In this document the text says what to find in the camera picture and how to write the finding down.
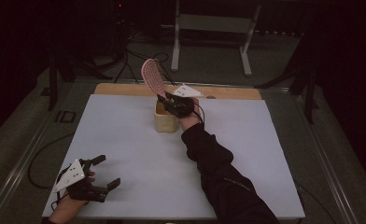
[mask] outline black jacket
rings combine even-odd
[[[201,185],[220,223],[279,223],[252,182],[233,166],[233,154],[196,124],[182,134],[188,157],[197,162]]]

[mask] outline dark floor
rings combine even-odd
[[[168,73],[176,82],[250,88],[281,75],[298,41],[300,39],[296,37],[283,35],[255,35],[248,51],[253,77],[243,75],[237,43],[202,47],[198,43],[183,42],[179,70]],[[171,64],[172,48],[168,38],[155,44],[148,42],[148,37],[144,35],[137,36],[128,46],[128,49],[148,56],[164,53],[158,58],[167,59],[163,63],[167,70]],[[128,63],[134,75],[141,79],[143,60],[129,54]],[[116,77],[122,66],[120,63],[105,74]],[[129,69],[125,69],[117,81],[133,82]],[[47,146],[33,163],[31,174],[36,183],[52,185],[69,147],[71,136],[67,135],[75,131],[88,97],[96,84],[101,82],[106,81],[83,75],[75,83],[60,83],[60,101],[53,111],[47,112],[49,99],[40,96],[43,88],[48,86],[46,71],[39,77],[36,89],[0,129],[0,223],[40,221],[49,190],[34,187],[26,175],[27,165],[22,164],[28,164],[34,156],[31,150],[38,151]],[[302,223],[366,224],[366,174],[324,100],[322,89],[316,89],[317,109],[313,111],[314,124],[309,125],[303,116],[301,97],[287,93],[290,82],[287,80],[261,91],[261,96],[269,106],[290,171],[303,197],[306,218]],[[77,118],[73,123],[54,122],[60,110],[74,111]],[[61,137],[65,138],[48,146]],[[7,179],[10,171],[15,172]],[[72,223],[105,221],[78,219]],[[124,223],[165,221],[125,220]]]

